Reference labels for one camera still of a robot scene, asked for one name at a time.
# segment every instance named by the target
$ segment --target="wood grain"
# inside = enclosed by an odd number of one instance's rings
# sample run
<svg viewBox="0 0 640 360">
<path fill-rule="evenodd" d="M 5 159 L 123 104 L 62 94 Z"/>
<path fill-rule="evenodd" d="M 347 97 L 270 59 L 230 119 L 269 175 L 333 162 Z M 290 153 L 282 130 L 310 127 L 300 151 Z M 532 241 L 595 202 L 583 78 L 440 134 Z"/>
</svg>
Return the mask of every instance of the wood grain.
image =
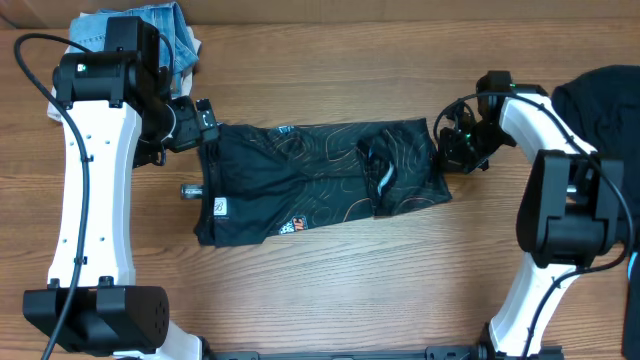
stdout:
<svg viewBox="0 0 640 360">
<path fill-rule="evenodd" d="M 0 14 L 18 28 L 66 28 L 80 12 L 127 10 L 166 0 L 5 0 Z M 617 18 L 640 15 L 632 0 L 178 0 L 188 24 Z"/>
<path fill-rule="evenodd" d="M 547 90 L 612 63 L 640 60 L 631 19 L 431 21 L 196 27 L 204 48 L 194 98 L 219 121 L 272 127 L 427 116 L 473 91 L 490 69 Z M 39 358 L 47 338 L 21 315 L 55 250 L 64 148 L 46 101 L 0 32 L 0 358 Z M 65 31 L 52 31 L 64 36 Z M 63 47 L 24 55 L 50 86 Z M 390 219 L 201 248 L 200 204 L 179 199 L 201 179 L 194 151 L 136 170 L 131 239 L 140 285 L 163 286 L 172 317 L 215 350 L 263 353 L 421 349 L 473 342 L 504 301 L 522 252 L 514 224 L 530 167 L 501 149 L 491 169 L 448 175 L 454 200 Z M 613 252 L 602 261 L 611 260 Z M 619 358 L 626 301 L 620 267 L 580 279 L 545 335 L 569 359 Z M 57 359 L 82 356 L 56 354 Z"/>
</svg>

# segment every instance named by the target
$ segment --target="clothing label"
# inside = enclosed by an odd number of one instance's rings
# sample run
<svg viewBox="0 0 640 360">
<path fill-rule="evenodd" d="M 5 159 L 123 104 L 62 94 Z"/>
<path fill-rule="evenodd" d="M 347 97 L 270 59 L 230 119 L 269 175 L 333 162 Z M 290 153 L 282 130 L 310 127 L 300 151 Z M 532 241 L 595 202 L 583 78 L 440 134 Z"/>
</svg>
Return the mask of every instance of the clothing label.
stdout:
<svg viewBox="0 0 640 360">
<path fill-rule="evenodd" d="M 213 204 L 213 216 L 227 215 L 227 198 L 216 198 Z"/>
<path fill-rule="evenodd" d="M 202 189 L 185 189 L 185 195 L 202 195 Z"/>
<path fill-rule="evenodd" d="M 294 216 L 291 218 L 291 221 L 285 223 L 280 228 L 280 234 L 288 234 L 297 231 L 307 230 L 309 227 L 307 225 L 307 218 L 304 215 Z"/>
</svg>

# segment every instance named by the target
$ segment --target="wooden table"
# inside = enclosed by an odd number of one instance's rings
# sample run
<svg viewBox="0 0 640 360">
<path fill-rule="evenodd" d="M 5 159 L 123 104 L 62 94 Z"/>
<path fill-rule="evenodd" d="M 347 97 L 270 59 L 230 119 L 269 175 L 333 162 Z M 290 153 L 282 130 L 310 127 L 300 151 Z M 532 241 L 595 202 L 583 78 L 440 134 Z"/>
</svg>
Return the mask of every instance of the wooden table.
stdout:
<svg viewBox="0 0 640 360">
<path fill-rule="evenodd" d="M 22 292 L 43 288 L 60 225 L 64 148 L 46 101 L 12 54 L 25 31 L 0 31 L 0 357 L 38 359 L 47 337 L 27 323 Z M 66 31 L 51 31 L 65 36 Z M 272 127 L 427 116 L 474 91 L 491 69 L 547 90 L 580 73 L 640 60 L 635 19 L 430 21 L 196 27 L 194 98 L 218 120 Z M 33 40 L 40 79 L 63 51 Z M 268 239 L 198 245 L 195 151 L 135 171 L 131 241 L 139 285 L 164 287 L 172 318 L 215 350 L 262 353 L 423 349 L 476 340 L 498 311 L 522 252 L 515 217 L 530 166 L 501 149 L 491 169 L 447 177 L 453 201 Z M 605 260 L 611 260 L 613 252 Z M 625 269 L 579 279 L 544 341 L 569 359 L 620 357 Z M 58 353 L 56 359 L 81 359 Z"/>
</svg>

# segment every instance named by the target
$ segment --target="black shorts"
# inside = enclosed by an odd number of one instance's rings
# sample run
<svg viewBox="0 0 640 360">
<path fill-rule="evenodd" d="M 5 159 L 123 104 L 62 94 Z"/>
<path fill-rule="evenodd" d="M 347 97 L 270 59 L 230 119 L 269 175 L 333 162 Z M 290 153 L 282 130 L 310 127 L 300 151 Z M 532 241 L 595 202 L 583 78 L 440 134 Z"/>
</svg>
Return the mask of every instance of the black shorts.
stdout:
<svg viewBox="0 0 640 360">
<path fill-rule="evenodd" d="M 425 119 L 260 129 L 220 125 L 199 149 L 204 174 L 195 233 L 203 245 L 268 236 L 451 199 L 433 166 Z"/>
</svg>

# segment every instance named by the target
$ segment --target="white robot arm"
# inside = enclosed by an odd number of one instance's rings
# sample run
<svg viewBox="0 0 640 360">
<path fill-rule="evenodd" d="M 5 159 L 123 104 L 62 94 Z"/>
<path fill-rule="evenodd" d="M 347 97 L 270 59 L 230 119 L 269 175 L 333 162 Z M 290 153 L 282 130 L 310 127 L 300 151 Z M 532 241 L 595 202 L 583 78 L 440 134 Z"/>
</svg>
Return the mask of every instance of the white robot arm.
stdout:
<svg viewBox="0 0 640 360">
<path fill-rule="evenodd" d="M 557 116 L 549 97 L 539 94 L 521 96 L 544 105 Z M 574 140 L 583 150 L 587 153 L 596 152 L 593 146 L 582 141 L 564 122 L 561 124 L 575 137 Z M 565 154 L 577 154 L 547 115 L 520 100 L 505 99 L 500 114 L 500 128 L 515 140 L 531 163 L 539 150 L 560 150 Z M 522 354 L 531 320 L 545 292 L 555 279 L 575 269 L 575 265 L 565 264 L 550 264 L 546 268 L 540 268 L 530 253 L 524 254 L 505 303 L 489 323 L 489 335 L 496 351 L 514 357 Z M 544 330 L 562 296 L 577 278 L 578 276 L 574 276 L 563 281 L 547 301 L 534 329 L 528 355 L 540 352 Z"/>
<path fill-rule="evenodd" d="M 215 141 L 218 134 L 208 100 L 194 104 L 188 97 L 171 99 L 167 85 L 172 76 L 158 64 L 161 38 L 139 17 L 113 17 L 107 22 L 105 51 L 65 54 L 54 71 L 56 106 L 68 113 L 79 134 L 64 122 L 66 170 L 58 246 L 48 288 L 25 292 L 23 314 L 48 336 L 55 333 L 52 340 L 69 352 L 153 360 L 209 356 L 204 339 L 171 321 L 162 288 L 135 284 L 129 239 L 133 169 L 163 165 L 166 150 L 194 148 Z M 86 149 L 84 159 L 80 142 Z M 86 213 L 80 206 L 87 194 L 83 163 L 89 164 L 92 188 Z M 87 225 L 80 257 L 76 251 L 83 214 Z M 69 312 L 61 311 L 63 303 L 71 304 Z"/>
</svg>

